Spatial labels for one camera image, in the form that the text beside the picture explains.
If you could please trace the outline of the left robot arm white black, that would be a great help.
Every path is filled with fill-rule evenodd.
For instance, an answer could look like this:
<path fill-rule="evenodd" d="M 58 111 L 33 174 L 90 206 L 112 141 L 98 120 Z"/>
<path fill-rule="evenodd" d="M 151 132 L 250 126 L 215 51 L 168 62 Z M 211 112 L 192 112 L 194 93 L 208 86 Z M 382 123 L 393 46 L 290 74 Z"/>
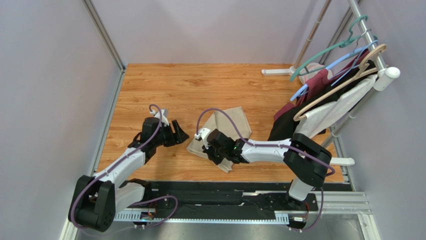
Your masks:
<path fill-rule="evenodd" d="M 142 202 L 151 184 L 128 177 L 143 167 L 158 147 L 173 147 L 189 139 L 177 120 L 147 117 L 124 153 L 93 176 L 82 175 L 76 182 L 68 220 L 80 229 L 105 232 L 116 213 Z"/>

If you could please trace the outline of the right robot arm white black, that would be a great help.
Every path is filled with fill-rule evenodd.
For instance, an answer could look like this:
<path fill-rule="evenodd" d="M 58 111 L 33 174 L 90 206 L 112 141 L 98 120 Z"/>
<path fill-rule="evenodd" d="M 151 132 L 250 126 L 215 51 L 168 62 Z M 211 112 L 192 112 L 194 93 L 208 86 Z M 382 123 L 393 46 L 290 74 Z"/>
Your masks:
<path fill-rule="evenodd" d="M 218 129 L 202 128 L 194 138 L 202 142 L 208 159 L 220 167 L 257 162 L 285 164 L 295 174 L 286 194 L 290 201 L 305 201 L 310 191 L 321 188 L 325 178 L 335 173 L 330 165 L 332 154 L 301 133 L 278 141 L 234 140 Z"/>

